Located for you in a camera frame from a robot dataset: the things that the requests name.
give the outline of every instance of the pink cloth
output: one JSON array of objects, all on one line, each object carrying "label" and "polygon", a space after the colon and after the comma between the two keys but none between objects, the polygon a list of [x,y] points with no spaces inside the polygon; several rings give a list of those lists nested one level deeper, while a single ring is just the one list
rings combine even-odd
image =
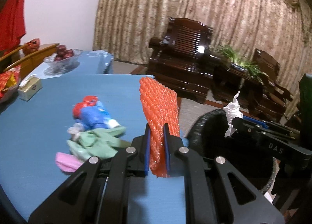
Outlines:
[{"label": "pink cloth", "polygon": [[57,152],[55,155],[56,165],[64,172],[75,172],[82,162],[74,155]]}]

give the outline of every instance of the curtain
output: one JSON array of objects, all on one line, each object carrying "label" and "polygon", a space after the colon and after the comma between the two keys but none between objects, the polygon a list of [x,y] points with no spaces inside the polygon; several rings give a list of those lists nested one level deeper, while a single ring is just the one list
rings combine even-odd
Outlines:
[{"label": "curtain", "polygon": [[147,64],[148,42],[163,36],[169,17],[198,20],[213,27],[213,46],[230,44],[249,59],[258,48],[280,63],[278,83],[294,95],[289,116],[312,68],[311,15],[305,0],[99,0],[94,49]]}]

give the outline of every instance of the small box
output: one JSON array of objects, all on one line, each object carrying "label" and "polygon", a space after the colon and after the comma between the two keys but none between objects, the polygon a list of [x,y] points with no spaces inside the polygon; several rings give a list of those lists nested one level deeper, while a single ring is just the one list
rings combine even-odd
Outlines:
[{"label": "small box", "polygon": [[41,80],[36,77],[32,77],[23,87],[18,88],[19,96],[24,101],[29,101],[42,88]]}]

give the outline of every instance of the red cloth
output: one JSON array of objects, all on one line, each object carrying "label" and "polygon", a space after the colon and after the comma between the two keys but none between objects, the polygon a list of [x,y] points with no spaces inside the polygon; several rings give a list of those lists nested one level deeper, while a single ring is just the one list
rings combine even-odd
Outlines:
[{"label": "red cloth", "polygon": [[13,50],[26,34],[24,0],[7,0],[0,12],[0,50]]}]

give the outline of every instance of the chair backrest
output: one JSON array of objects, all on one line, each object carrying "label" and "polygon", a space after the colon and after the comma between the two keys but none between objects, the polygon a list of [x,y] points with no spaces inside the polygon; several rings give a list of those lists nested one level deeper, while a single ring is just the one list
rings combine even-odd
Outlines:
[{"label": "chair backrest", "polygon": [[262,72],[268,75],[269,81],[275,84],[280,72],[280,64],[267,52],[259,49],[255,49],[252,61],[259,66]]},{"label": "chair backrest", "polygon": [[165,35],[166,52],[196,62],[210,45],[213,29],[199,21],[170,18]]}]

